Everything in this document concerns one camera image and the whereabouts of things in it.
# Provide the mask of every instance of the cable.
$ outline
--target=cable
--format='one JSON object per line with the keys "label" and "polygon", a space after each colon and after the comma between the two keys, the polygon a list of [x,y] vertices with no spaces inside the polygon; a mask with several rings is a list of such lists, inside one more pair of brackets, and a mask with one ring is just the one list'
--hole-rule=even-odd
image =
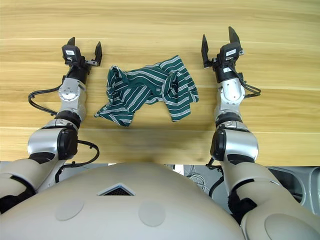
{"label": "cable", "polygon": [[100,151],[99,151],[99,148],[97,145],[95,145],[94,143],[92,142],[89,142],[89,141],[83,141],[83,140],[78,140],[77,141],[79,144],[84,144],[84,145],[87,145],[90,147],[90,149],[94,148],[96,150],[96,154],[95,156],[89,160],[89,161],[86,161],[86,162],[81,162],[81,163],[75,163],[74,161],[71,163],[71,164],[66,164],[66,165],[62,165],[59,170],[56,172],[55,176],[54,176],[54,179],[55,179],[55,183],[58,183],[59,182],[59,176],[60,174],[62,173],[62,171],[66,168],[78,168],[78,167],[82,167],[84,165],[87,165],[87,164],[90,164],[92,162],[94,162],[100,155]]}
{"label": "cable", "polygon": [[250,94],[246,94],[244,96],[245,99],[247,98],[252,98],[252,97],[258,97],[261,95],[261,89],[255,87],[255,86],[251,86],[249,84],[247,84],[246,81],[244,81],[243,76],[240,76],[240,74],[231,66],[231,64],[228,64],[228,67],[231,69],[232,72],[234,72],[234,74],[237,76],[237,78],[239,79],[241,85],[248,90],[249,92],[251,92]]}
{"label": "cable", "polygon": [[[69,71],[66,73],[65,77],[67,78],[70,74],[70,72],[72,71],[73,69],[73,65],[69,68]],[[34,101],[32,101],[32,99],[35,98],[36,95],[39,95],[39,94],[48,94],[48,93],[52,93],[52,92],[55,92],[55,91],[58,91],[59,88],[61,87],[62,84],[60,84],[59,86],[55,87],[55,88],[51,88],[51,89],[46,89],[46,90],[38,90],[38,91],[33,91],[32,93],[29,94],[28,96],[28,102],[30,103],[30,105],[36,109],[39,109],[41,111],[44,111],[44,112],[47,112],[49,113],[51,116],[53,115],[57,115],[58,113],[56,111],[53,111],[49,108],[46,108],[44,106],[40,106],[38,104],[36,104]]]}
{"label": "cable", "polygon": [[187,175],[187,178],[192,180],[195,184],[197,184],[204,192],[209,191],[209,188],[206,185],[205,178],[197,173],[195,165],[192,165],[189,170],[189,174]]}
{"label": "cable", "polygon": [[224,176],[222,175],[218,181],[216,181],[212,187],[209,190],[209,197],[212,198],[212,194],[214,193],[214,190],[224,181]]}

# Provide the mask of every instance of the green shirt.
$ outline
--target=green shirt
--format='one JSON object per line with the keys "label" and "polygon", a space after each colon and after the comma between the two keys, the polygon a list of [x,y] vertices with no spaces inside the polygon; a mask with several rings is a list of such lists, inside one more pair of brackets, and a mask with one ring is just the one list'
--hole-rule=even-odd
{"label": "green shirt", "polygon": [[196,85],[178,55],[127,72],[112,66],[106,89],[109,102],[94,116],[126,127],[144,103],[164,102],[175,122],[188,116],[190,103],[199,100]]}

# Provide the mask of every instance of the garment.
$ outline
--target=garment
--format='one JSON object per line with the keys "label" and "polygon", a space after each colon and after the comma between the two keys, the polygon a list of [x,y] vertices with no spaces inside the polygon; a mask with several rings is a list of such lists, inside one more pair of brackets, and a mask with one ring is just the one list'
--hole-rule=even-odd
{"label": "garment", "polygon": [[178,55],[127,72],[112,66],[106,89],[108,103],[94,116],[126,127],[144,103],[165,102],[175,122],[189,115],[190,103],[199,100],[196,85]]}

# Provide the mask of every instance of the table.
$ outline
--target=table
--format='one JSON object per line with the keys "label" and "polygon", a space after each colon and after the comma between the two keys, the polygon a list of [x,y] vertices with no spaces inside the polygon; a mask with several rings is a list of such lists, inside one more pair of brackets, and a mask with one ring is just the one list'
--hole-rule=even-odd
{"label": "table", "polygon": [[[209,56],[238,33],[245,55],[237,70],[262,89],[241,105],[257,136],[264,166],[320,165],[320,2],[317,0],[2,0],[0,19],[0,161],[27,158],[29,136],[53,117],[28,104],[28,94],[61,83],[68,71],[61,47],[70,37],[87,59],[101,42],[101,67],[87,81],[87,116],[79,139],[100,148],[97,163],[153,161],[204,165],[214,133],[216,77],[203,69],[202,35]],[[106,102],[109,67],[123,70],[179,54],[199,93],[191,115],[171,122],[163,102],[144,105],[125,128],[94,118]],[[35,101],[54,110],[57,93]],[[94,155],[80,146],[76,162]]]}

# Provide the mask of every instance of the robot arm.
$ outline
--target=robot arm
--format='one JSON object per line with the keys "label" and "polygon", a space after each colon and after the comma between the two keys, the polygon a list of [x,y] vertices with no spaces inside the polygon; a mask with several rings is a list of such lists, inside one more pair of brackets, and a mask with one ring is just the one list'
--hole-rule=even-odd
{"label": "robot arm", "polygon": [[31,100],[48,91],[35,91],[29,95],[32,106],[56,117],[30,136],[28,158],[13,161],[1,169],[0,213],[53,185],[57,171],[77,153],[78,130],[86,116],[86,80],[91,66],[100,65],[102,48],[99,42],[95,59],[87,61],[75,46],[73,37],[62,47],[62,53],[69,71],[63,76],[62,85],[56,88],[61,108],[56,113]]}
{"label": "robot arm", "polygon": [[244,51],[231,27],[229,38],[230,43],[212,60],[205,35],[201,48],[203,65],[212,66],[218,83],[210,153],[221,163],[228,206],[246,239],[317,239],[319,218],[298,204],[267,168],[255,163],[258,141],[243,123],[239,107],[244,98],[259,96],[261,91],[246,84],[236,71]]}

